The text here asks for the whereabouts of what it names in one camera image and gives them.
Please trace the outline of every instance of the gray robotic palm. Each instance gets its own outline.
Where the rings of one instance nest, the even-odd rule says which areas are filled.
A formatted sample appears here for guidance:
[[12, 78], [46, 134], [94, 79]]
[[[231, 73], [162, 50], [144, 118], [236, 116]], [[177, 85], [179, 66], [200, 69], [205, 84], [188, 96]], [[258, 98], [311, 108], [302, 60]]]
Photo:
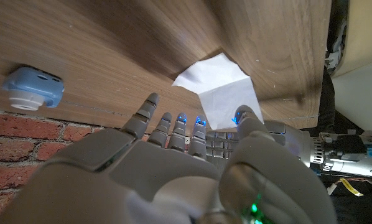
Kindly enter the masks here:
[[0, 223], [336, 223], [317, 176], [251, 108], [238, 108], [238, 145], [219, 170], [207, 162], [204, 116], [187, 154], [183, 113], [167, 149], [169, 113], [147, 142], [140, 140], [157, 103], [153, 93], [121, 130], [99, 131], [59, 151]]

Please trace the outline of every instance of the light blue plastic object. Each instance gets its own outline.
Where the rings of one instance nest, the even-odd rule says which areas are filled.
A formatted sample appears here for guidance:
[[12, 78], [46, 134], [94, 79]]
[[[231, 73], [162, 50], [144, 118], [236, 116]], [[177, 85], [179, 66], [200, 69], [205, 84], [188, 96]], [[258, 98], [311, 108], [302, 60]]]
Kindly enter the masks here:
[[9, 91], [9, 100], [15, 108], [37, 110], [56, 107], [64, 92], [63, 81], [34, 68], [22, 67], [10, 74], [2, 88]]

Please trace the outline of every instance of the white plastic object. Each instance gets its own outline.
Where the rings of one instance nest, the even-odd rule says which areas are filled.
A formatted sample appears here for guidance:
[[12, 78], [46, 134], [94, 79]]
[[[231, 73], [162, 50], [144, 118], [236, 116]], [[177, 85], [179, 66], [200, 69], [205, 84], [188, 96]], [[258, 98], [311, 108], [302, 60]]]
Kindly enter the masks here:
[[23, 90], [9, 90], [9, 101], [14, 108], [36, 111], [44, 103], [44, 97]]
[[336, 187], [337, 187], [336, 183], [333, 183], [331, 186], [327, 187], [328, 195], [331, 195], [334, 192], [334, 190], [336, 189]]

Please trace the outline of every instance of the yellow wire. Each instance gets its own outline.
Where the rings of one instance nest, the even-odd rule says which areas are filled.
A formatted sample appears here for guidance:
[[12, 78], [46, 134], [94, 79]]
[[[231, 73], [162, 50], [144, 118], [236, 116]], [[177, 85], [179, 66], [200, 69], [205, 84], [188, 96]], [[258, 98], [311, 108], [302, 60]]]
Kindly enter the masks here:
[[345, 180], [345, 178], [341, 178], [340, 181], [352, 194], [356, 195], [357, 197], [364, 196], [362, 193], [353, 188], [352, 185], [350, 185], [349, 182]]

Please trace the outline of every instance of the robot finger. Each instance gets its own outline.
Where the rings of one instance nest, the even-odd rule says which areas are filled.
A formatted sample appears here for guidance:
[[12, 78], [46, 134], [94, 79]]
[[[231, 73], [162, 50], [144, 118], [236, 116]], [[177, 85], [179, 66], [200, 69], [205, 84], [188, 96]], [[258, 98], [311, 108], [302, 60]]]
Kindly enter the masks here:
[[193, 136], [187, 154], [197, 156], [204, 160], [207, 159], [207, 148], [205, 146], [205, 125], [207, 120], [204, 115], [197, 116], [193, 128]]
[[237, 124], [237, 131], [240, 140], [246, 136], [259, 135], [274, 141], [265, 125], [262, 124], [253, 110], [246, 105], [241, 105], [237, 108], [235, 113], [235, 122]]
[[159, 124], [155, 128], [155, 130], [151, 133], [148, 142], [156, 144], [160, 147], [164, 147], [165, 141], [167, 140], [169, 126], [171, 125], [172, 115], [166, 112], [162, 115]]
[[128, 120], [121, 130], [133, 135], [135, 138], [142, 138], [158, 102], [159, 95], [157, 93], [150, 94], [138, 111], [132, 115], [132, 118]]
[[175, 121], [175, 127], [169, 139], [168, 148], [175, 149], [181, 152], [185, 151], [185, 129], [187, 116], [185, 113], [180, 113]]

